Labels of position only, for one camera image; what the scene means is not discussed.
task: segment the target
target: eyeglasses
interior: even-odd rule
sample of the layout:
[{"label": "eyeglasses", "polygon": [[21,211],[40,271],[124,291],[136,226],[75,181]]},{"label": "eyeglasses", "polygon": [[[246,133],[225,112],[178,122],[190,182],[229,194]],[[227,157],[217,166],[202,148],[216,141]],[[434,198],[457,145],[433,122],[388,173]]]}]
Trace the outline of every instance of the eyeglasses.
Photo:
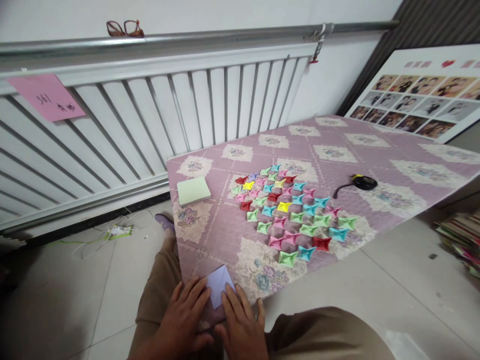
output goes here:
[{"label": "eyeglasses", "polygon": [[123,29],[116,21],[107,21],[106,29],[111,37],[129,36],[132,38],[144,38],[144,31],[140,28],[140,22],[127,20],[123,23]]}]

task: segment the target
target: person's right hand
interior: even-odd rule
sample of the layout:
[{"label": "person's right hand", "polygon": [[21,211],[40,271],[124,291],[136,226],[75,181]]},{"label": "person's right hand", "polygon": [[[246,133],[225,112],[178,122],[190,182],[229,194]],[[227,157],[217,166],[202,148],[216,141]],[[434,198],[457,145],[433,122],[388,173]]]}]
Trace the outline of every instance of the person's right hand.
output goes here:
[{"label": "person's right hand", "polygon": [[215,332],[223,340],[230,360],[268,360],[265,342],[265,309],[262,299],[257,300],[258,319],[255,320],[252,306],[244,290],[236,285],[234,290],[226,284],[226,293],[221,293],[221,302],[226,314],[226,328],[219,324]]}]

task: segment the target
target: khaki pants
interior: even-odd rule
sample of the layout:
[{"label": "khaki pants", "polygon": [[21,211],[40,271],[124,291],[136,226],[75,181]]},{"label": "khaki pants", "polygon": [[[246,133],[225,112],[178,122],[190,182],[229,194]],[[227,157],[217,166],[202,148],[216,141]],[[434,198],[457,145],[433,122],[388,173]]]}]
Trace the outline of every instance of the khaki pants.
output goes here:
[{"label": "khaki pants", "polygon": [[[182,279],[179,258],[161,250],[138,305],[132,356],[158,330],[174,288]],[[395,360],[380,336],[364,321],[337,307],[280,315],[265,334],[270,359]],[[192,354],[192,359],[221,359],[220,346]]]}]

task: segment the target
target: photo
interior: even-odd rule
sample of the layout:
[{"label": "photo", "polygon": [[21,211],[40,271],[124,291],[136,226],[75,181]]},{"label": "photo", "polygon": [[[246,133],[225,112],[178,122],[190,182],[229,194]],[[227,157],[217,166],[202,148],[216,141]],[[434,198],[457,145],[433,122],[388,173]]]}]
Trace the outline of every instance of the photo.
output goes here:
[{"label": "photo", "polygon": [[400,112],[390,111],[387,115],[383,117],[382,120],[380,120],[378,124],[388,126],[389,128],[394,128],[399,124],[399,122],[402,121],[405,115],[406,114],[402,114]]},{"label": "photo", "polygon": [[457,100],[448,105],[437,116],[439,118],[459,122],[480,107],[480,103]]},{"label": "photo", "polygon": [[460,99],[480,100],[480,80],[473,84],[464,94],[460,95]]},{"label": "photo", "polygon": [[420,116],[407,116],[398,126],[397,129],[414,133],[419,127],[428,121],[426,117]]},{"label": "photo", "polygon": [[378,91],[370,91],[365,98],[361,101],[361,105],[373,106],[380,98],[382,93]]},{"label": "photo", "polygon": [[417,81],[420,76],[400,75],[392,87],[388,89],[390,92],[404,93]]},{"label": "photo", "polygon": [[428,95],[439,85],[445,76],[422,76],[410,89],[410,94]]},{"label": "photo", "polygon": [[449,77],[432,95],[455,98],[475,80],[475,77]]},{"label": "photo", "polygon": [[402,95],[400,94],[385,94],[382,98],[376,103],[377,108],[390,109]]},{"label": "photo", "polygon": [[385,115],[387,110],[372,109],[364,118],[363,121],[368,121],[370,123],[376,123],[380,118]]},{"label": "photo", "polygon": [[350,117],[354,119],[362,120],[364,116],[369,112],[370,107],[357,106],[355,111],[351,113]]},{"label": "photo", "polygon": [[432,120],[422,127],[417,134],[436,139],[454,126],[455,124],[452,122]]},{"label": "photo", "polygon": [[441,109],[449,103],[450,100],[447,99],[436,99],[433,97],[428,97],[418,105],[413,113],[423,115],[426,117],[432,117],[436,115]]},{"label": "photo", "polygon": [[407,95],[401,98],[401,100],[393,106],[394,110],[409,112],[416,107],[421,101],[422,97]]},{"label": "photo", "polygon": [[386,91],[397,77],[398,75],[382,75],[371,89]]}]

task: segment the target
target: pink note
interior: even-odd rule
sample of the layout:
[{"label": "pink note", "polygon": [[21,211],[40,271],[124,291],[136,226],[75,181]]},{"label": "pink note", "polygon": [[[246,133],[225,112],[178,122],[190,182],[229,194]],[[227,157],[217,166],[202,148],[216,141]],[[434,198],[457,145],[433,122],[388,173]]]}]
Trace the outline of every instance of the pink note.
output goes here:
[{"label": "pink note", "polygon": [[49,122],[85,115],[55,74],[11,77],[7,81]]}]

